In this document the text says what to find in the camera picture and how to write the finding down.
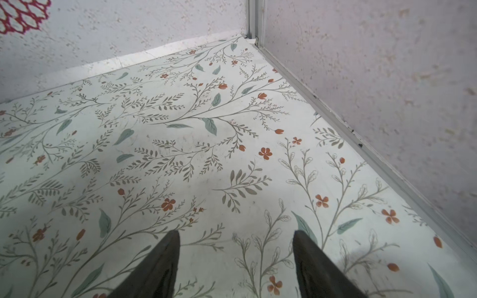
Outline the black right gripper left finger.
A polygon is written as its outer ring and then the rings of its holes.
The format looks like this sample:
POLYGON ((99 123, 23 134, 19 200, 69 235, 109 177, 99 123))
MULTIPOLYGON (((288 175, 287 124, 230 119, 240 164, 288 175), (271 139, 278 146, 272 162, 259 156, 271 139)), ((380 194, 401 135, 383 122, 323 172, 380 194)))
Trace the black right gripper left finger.
POLYGON ((179 257, 180 234, 172 230, 108 297, 172 298, 179 257))

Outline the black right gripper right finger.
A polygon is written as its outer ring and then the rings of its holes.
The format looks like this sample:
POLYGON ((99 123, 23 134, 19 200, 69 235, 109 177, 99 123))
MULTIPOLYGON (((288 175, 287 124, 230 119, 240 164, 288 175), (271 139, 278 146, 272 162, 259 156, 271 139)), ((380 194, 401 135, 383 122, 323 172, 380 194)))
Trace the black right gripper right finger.
POLYGON ((294 232, 293 255, 302 298, 366 296, 302 230, 294 232))

